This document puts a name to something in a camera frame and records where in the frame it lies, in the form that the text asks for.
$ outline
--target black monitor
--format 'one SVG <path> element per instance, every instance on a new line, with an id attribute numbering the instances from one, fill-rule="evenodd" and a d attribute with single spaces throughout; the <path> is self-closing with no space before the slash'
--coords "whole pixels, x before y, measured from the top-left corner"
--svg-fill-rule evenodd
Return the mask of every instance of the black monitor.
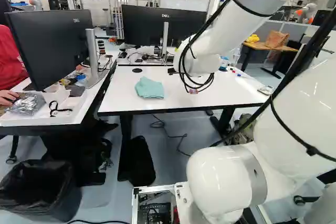
<path id="1" fill-rule="evenodd" d="M 318 10 L 311 24 L 314 26 L 322 25 L 323 21 L 330 15 L 330 13 L 330 10 Z"/>
<path id="2" fill-rule="evenodd" d="M 50 10 L 6 14 L 35 90 L 64 78 L 88 57 L 89 10 Z"/>
<path id="3" fill-rule="evenodd" d="M 159 46 L 163 23 L 169 22 L 167 46 L 176 47 L 201 28 L 206 12 L 122 5 L 122 19 L 125 43 Z"/>

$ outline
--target person's hand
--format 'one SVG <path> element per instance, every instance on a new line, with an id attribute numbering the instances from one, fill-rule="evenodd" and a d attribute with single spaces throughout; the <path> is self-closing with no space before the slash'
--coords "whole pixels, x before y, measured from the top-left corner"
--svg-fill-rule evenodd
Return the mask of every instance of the person's hand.
<path id="1" fill-rule="evenodd" d="M 8 101 L 7 99 L 15 101 L 18 97 L 19 95 L 11 90 L 0 90 L 0 105 L 11 106 L 13 103 Z"/>

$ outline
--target towel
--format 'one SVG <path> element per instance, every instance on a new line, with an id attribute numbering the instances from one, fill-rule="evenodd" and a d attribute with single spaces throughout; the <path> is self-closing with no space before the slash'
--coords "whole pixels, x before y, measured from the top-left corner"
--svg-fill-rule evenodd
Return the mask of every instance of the towel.
<path id="1" fill-rule="evenodd" d="M 159 81 L 153 81 L 147 77 L 141 77 L 135 85 L 138 96 L 143 98 L 164 98 L 163 85 Z"/>

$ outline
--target bottle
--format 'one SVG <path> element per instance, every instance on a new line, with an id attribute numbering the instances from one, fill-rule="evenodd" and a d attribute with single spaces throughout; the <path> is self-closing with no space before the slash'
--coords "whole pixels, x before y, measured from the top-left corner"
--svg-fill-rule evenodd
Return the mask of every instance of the bottle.
<path id="1" fill-rule="evenodd" d="M 222 63 L 220 64 L 219 70 L 222 72 L 226 72 L 227 66 L 229 65 L 229 58 L 227 58 L 226 56 L 221 56 L 220 58 Z"/>
<path id="2" fill-rule="evenodd" d="M 238 63 L 238 60 L 240 58 L 240 48 L 236 48 L 232 55 L 232 62 L 230 63 L 231 67 L 235 67 Z"/>

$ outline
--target mouse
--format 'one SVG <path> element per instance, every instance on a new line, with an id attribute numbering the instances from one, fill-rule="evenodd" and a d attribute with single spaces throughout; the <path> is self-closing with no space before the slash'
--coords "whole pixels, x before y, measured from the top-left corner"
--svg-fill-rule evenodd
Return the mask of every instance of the mouse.
<path id="1" fill-rule="evenodd" d="M 133 71 L 133 73 L 141 73 L 142 69 L 141 68 L 134 68 L 132 71 Z"/>
<path id="2" fill-rule="evenodd" d="M 126 58 L 126 56 L 127 56 L 127 53 L 126 53 L 126 52 L 122 52 L 122 53 L 120 54 L 119 58 L 124 59 L 124 58 Z"/>

